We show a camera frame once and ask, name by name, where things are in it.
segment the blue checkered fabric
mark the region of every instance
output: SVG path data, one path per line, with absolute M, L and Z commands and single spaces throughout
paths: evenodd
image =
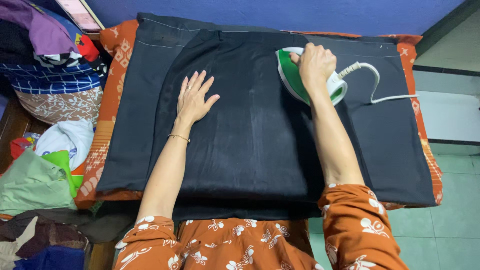
M 0 64 L 16 91 L 28 94 L 67 94 L 100 86 L 100 78 L 88 64 L 74 67 Z

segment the woman's left hand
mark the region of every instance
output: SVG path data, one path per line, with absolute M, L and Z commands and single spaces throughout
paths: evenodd
M 205 94 L 212 86 L 213 77 L 210 77 L 203 85 L 206 71 L 198 74 L 195 71 L 193 76 L 185 79 L 182 82 L 180 88 L 180 94 L 177 103 L 177 119 L 193 124 L 196 121 L 202 119 L 209 111 L 212 105 L 220 98 L 219 95 L 211 96 L 205 101 Z

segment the blue cloth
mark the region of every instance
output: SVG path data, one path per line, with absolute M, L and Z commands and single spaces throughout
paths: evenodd
M 15 90 L 27 94 L 76 93 L 100 86 L 98 74 L 88 64 L 64 68 L 0 64 L 0 72 Z
M 13 270 L 83 270 L 84 251 L 51 245 L 30 259 L 15 261 Z

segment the hand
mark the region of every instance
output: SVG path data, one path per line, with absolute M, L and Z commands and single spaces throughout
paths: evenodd
M 188 80 L 185 77 L 181 84 L 179 99 L 177 103 L 177 119 L 183 123 L 192 125 L 196 121 L 202 119 L 212 105 L 220 98 L 219 95 L 211 96 L 205 102 L 205 94 L 212 86 L 213 77 L 210 77 L 203 85 L 206 71 L 202 71 L 200 75 L 195 71 L 193 76 Z
M 290 59 L 299 67 L 301 80 L 310 95 L 312 91 L 325 85 L 336 68 L 335 55 L 322 45 L 315 46 L 313 43 L 305 46 L 301 56 L 291 52 Z

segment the purple cloth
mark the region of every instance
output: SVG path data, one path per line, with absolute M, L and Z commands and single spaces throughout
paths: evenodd
M 37 55 L 80 53 L 68 31 L 38 6 L 23 0 L 0 1 L 0 19 L 16 23 L 29 31 Z

